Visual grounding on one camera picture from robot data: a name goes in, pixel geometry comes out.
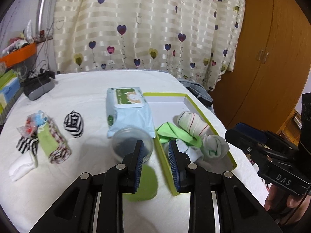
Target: heart-patterned curtain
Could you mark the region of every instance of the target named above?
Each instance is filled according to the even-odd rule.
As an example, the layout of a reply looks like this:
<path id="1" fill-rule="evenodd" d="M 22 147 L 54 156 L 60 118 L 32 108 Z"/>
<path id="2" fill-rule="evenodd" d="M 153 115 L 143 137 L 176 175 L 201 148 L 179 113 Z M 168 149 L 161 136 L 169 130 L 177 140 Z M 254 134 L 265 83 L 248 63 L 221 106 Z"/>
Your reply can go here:
<path id="1" fill-rule="evenodd" d="M 233 70 L 245 0 L 57 0 L 58 73 L 154 69 L 213 90 Z"/>

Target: silver screw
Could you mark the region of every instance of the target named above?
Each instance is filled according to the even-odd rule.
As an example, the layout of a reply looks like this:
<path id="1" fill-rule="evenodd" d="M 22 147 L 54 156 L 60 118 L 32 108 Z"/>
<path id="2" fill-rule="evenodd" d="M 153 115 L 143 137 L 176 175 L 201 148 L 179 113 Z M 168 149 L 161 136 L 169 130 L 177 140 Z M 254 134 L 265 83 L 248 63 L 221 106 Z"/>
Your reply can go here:
<path id="1" fill-rule="evenodd" d="M 82 173 L 82 174 L 80 175 L 80 178 L 83 179 L 83 180 L 86 180 L 89 176 L 90 176 L 89 173 L 84 172 L 84 173 Z"/>
<path id="2" fill-rule="evenodd" d="M 224 176 L 227 177 L 227 178 L 229 178 L 229 179 L 231 179 L 231 178 L 233 177 L 233 173 L 230 172 L 230 171 L 226 171 L 226 172 L 224 173 Z"/>
<path id="3" fill-rule="evenodd" d="M 194 170 L 194 169 L 197 169 L 197 165 L 195 163 L 190 163 L 188 165 L 188 168 Z"/>
<path id="4" fill-rule="evenodd" d="M 116 165 L 116 168 L 118 170 L 123 170 L 125 168 L 125 164 L 118 164 L 118 165 Z"/>

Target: light blue wipes package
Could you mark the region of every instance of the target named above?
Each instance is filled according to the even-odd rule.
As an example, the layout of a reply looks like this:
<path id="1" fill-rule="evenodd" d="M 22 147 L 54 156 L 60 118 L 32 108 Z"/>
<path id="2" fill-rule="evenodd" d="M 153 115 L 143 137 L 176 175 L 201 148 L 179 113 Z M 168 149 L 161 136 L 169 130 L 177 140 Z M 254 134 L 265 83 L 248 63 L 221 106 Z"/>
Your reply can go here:
<path id="1" fill-rule="evenodd" d="M 145 130 L 155 138 L 151 109 L 140 88 L 113 88 L 107 90 L 106 114 L 108 137 L 118 130 L 133 126 Z"/>

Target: wooden wardrobe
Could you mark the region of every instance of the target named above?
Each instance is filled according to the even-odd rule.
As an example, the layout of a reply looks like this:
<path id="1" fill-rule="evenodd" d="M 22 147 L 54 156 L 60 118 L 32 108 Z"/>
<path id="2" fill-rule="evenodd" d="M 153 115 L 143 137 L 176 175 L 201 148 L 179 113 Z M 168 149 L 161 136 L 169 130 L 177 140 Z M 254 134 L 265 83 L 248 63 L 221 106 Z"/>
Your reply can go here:
<path id="1" fill-rule="evenodd" d="M 277 132 L 295 108 L 311 65 L 311 25 L 295 0 L 246 0 L 233 72 L 210 92 L 226 128 Z"/>

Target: metal handle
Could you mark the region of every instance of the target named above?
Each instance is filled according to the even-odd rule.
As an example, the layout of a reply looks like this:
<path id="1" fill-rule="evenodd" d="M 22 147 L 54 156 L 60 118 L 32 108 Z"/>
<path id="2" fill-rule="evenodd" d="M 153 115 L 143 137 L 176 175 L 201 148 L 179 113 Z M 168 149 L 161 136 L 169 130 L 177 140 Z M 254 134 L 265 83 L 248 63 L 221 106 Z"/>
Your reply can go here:
<path id="1" fill-rule="evenodd" d="M 268 57 L 268 55 L 269 55 L 269 53 L 267 52 L 266 53 L 266 55 L 265 55 L 265 57 L 264 57 L 264 59 L 263 59 L 263 63 L 265 64 L 266 63 L 266 61 L 267 61 L 267 57 Z"/>
<path id="2" fill-rule="evenodd" d="M 258 61 L 260 61 L 262 53 L 263 53 L 263 49 L 261 49 L 261 51 L 259 51 L 259 53 L 257 54 Z"/>

